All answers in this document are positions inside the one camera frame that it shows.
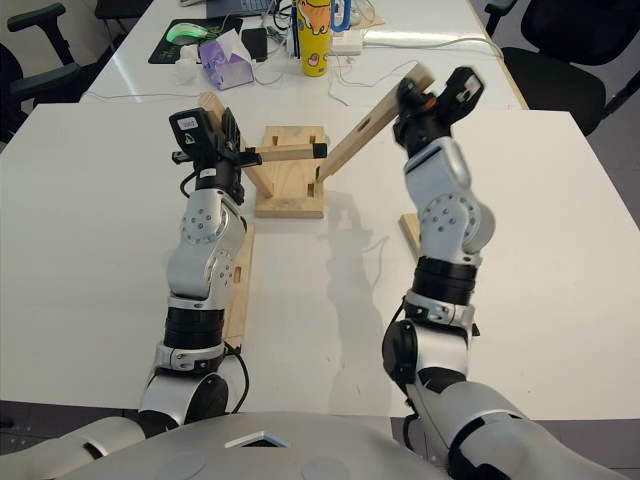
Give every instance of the power strip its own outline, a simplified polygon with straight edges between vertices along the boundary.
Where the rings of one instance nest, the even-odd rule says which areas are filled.
[[[360,55],[362,53],[362,30],[333,32],[331,38],[332,55]]]

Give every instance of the white table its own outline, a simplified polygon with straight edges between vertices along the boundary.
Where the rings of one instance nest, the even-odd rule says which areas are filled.
[[[440,43],[460,37],[484,37],[482,26],[466,0],[376,0],[378,13],[386,20],[383,26],[374,27],[370,34],[378,37],[415,36],[419,33],[425,43]],[[110,101],[151,101],[162,99],[158,94],[197,95],[213,87],[204,73],[187,85],[176,85],[172,65],[150,65],[147,59],[155,48],[160,36],[170,21],[175,18],[204,18],[204,4],[179,7],[177,1],[156,1],[133,28],[122,46],[109,61],[100,76],[85,95],[83,101],[98,100],[93,94],[109,98]],[[256,17],[245,19],[245,26],[259,25]],[[398,48],[365,47],[362,55],[355,58],[353,69],[347,68],[343,59],[344,75],[351,81],[373,83],[388,74],[394,67],[411,60],[420,60],[433,72],[441,88],[454,68],[472,65],[487,84],[480,100],[481,109],[520,109],[520,103],[512,86],[505,77],[501,61],[495,52],[483,43],[470,42],[454,45],[441,50],[405,50]],[[333,71],[337,62],[332,59]],[[321,78],[310,78],[302,74],[300,66],[288,60],[282,49],[257,69],[258,78],[269,82],[278,78],[284,70],[282,81],[273,86],[257,84],[238,87],[221,92],[222,100],[232,108],[238,105],[298,109],[297,98],[307,97],[309,108],[315,102],[334,102],[328,97],[330,83],[332,92],[350,105],[372,107],[410,65],[397,74],[381,82],[376,88],[347,88],[341,86],[333,74]]]
[[[185,102],[40,106],[3,152],[3,399],[137,406],[185,206],[188,167],[170,162],[167,121]],[[250,105],[234,113],[255,144],[263,122],[322,124],[337,139],[364,113],[336,109],[264,110],[260,125]],[[640,235],[584,137],[568,114],[527,111],[478,111],[455,132],[498,222],[474,297],[471,378],[536,419],[640,416]],[[324,220],[253,219],[245,183],[256,225],[246,410],[406,413],[380,358],[414,267],[397,224],[412,209],[403,163],[386,129],[328,179]],[[222,372],[233,402],[242,376]]]

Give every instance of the smartphone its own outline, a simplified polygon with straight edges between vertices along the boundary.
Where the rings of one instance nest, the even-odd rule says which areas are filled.
[[[264,62],[267,59],[267,29],[250,28],[242,31],[242,43],[247,47],[251,58],[257,62]]]

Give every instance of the label sticker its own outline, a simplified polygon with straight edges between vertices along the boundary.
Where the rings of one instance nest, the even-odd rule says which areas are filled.
[[[215,168],[205,168],[204,170],[202,170],[200,172],[200,178],[215,177],[215,176],[216,176],[216,169]]]
[[[178,126],[180,130],[191,130],[192,128],[198,128],[198,122],[195,117],[179,118]]]

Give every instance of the chair armrest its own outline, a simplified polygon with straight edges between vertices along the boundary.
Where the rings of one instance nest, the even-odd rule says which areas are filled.
[[[50,72],[32,75],[9,84],[11,96],[22,102],[53,88],[62,87],[80,75],[80,65],[69,63]]]
[[[609,100],[604,107],[604,114],[602,118],[607,118],[617,109],[619,109],[629,98],[631,95],[640,90],[640,70],[636,72],[636,74],[631,77],[631,80],[625,85],[625,87],[620,90],[615,96]]]
[[[7,20],[7,28],[10,32],[17,32],[27,27],[39,25],[42,22],[59,17],[66,12],[64,5],[54,3],[48,7],[32,10],[31,12],[16,15]]]
[[[518,0],[491,0],[484,7],[484,11],[489,15],[499,15],[504,17],[507,15]]]

